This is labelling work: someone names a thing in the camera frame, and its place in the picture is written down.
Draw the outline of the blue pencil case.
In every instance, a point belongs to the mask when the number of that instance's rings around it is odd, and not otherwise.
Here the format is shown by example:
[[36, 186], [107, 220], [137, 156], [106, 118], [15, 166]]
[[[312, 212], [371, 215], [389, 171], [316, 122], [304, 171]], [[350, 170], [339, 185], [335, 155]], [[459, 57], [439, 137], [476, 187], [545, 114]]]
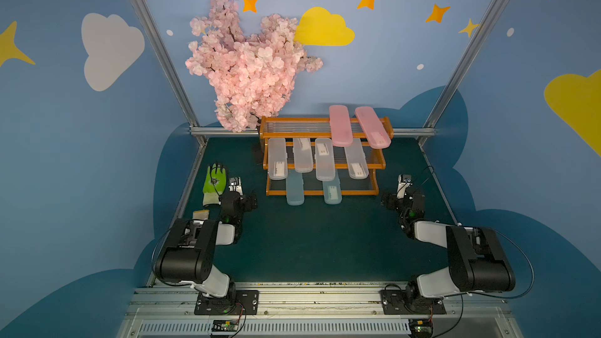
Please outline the blue pencil case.
[[338, 174], [332, 181], [322, 182], [324, 201], [328, 205], [337, 205], [342, 201], [341, 183]]
[[286, 178], [286, 202], [290, 206], [300, 206], [305, 202], [303, 176], [295, 170], [289, 170]]

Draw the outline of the clear pencil case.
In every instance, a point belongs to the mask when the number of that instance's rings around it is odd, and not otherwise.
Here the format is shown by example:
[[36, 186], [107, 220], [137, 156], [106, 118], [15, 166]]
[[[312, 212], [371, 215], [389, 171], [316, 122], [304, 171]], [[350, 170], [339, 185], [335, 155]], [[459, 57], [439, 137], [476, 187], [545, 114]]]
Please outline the clear pencil case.
[[336, 175], [336, 167], [331, 139], [315, 140], [316, 178], [321, 182], [332, 181]]
[[286, 139], [284, 138], [268, 140], [268, 174], [271, 180], [284, 180], [288, 176], [286, 148]]
[[298, 173], [313, 170], [313, 152], [309, 138], [293, 139], [294, 169]]
[[350, 178], [355, 180], [363, 180], [369, 176], [369, 169], [363, 148], [364, 146], [362, 145], [361, 139], [357, 138], [353, 138], [350, 146], [344, 147], [347, 170]]

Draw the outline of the pink pencil case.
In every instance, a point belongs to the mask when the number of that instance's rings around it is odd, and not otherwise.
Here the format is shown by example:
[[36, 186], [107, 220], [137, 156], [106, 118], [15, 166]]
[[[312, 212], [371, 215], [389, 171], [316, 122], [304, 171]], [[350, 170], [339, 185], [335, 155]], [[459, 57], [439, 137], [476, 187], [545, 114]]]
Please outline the pink pencil case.
[[333, 145], [337, 147], [351, 146], [354, 136], [348, 108], [344, 105], [330, 106], [329, 115]]
[[375, 110], [370, 106], [360, 106], [355, 109], [358, 119], [368, 144], [376, 150], [386, 149], [391, 145], [391, 138]]

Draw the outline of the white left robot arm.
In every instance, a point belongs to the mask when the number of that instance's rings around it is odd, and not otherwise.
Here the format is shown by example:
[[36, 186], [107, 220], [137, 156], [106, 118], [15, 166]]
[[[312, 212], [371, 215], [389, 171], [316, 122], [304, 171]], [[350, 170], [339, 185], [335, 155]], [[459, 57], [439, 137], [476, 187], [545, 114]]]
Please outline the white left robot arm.
[[254, 192], [226, 191], [220, 202], [218, 219], [175, 221], [153, 256], [156, 279], [169, 286], [190, 286], [208, 299], [233, 299], [235, 283], [214, 264], [215, 250], [239, 242], [244, 214], [258, 207], [258, 199]]

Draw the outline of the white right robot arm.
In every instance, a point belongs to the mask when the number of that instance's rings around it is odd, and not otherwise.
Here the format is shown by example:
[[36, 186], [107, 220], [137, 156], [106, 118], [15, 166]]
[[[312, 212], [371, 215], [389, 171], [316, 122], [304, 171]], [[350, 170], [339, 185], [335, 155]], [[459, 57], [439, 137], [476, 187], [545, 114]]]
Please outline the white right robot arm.
[[516, 276], [494, 230], [428, 221], [424, 194], [408, 191], [405, 186], [397, 192], [385, 192], [381, 203], [398, 213], [398, 223], [408, 238], [441, 247], [447, 253], [447, 267], [418, 275], [408, 283], [407, 300], [514, 290]]

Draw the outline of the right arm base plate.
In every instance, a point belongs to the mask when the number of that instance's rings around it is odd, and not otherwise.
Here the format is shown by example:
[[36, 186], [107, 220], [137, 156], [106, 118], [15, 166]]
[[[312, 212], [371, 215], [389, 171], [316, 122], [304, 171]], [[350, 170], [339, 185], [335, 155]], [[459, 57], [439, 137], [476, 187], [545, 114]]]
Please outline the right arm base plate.
[[382, 289], [380, 302], [385, 315], [445, 315], [441, 299], [407, 294], [400, 289]]

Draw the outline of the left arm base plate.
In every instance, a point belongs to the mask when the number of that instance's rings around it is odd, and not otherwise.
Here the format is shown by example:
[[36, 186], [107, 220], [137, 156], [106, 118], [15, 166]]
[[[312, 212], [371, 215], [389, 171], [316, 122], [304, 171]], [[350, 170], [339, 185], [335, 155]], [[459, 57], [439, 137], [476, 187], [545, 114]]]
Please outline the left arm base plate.
[[258, 290], [229, 291], [225, 297], [206, 297], [199, 294], [195, 315], [256, 315], [260, 292]]

